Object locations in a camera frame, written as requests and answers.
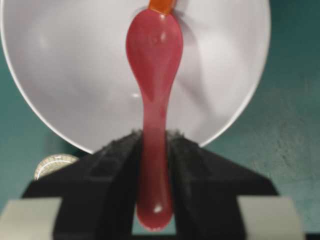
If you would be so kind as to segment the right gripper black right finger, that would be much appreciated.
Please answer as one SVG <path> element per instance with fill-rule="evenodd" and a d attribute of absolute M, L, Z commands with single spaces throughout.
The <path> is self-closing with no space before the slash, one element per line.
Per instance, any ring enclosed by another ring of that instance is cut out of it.
<path fill-rule="evenodd" d="M 200 147 L 178 130 L 168 130 L 166 141 L 177 238 L 244 240 L 237 196 L 277 196 L 273 183 Z"/>

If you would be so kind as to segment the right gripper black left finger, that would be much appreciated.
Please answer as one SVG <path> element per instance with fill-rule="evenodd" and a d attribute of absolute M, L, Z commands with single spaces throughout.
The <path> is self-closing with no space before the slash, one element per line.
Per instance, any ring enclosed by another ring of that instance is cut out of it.
<path fill-rule="evenodd" d="M 38 180 L 22 197 L 60 197 L 55 240 L 128 240 L 138 192 L 142 133 L 133 131 Z"/>

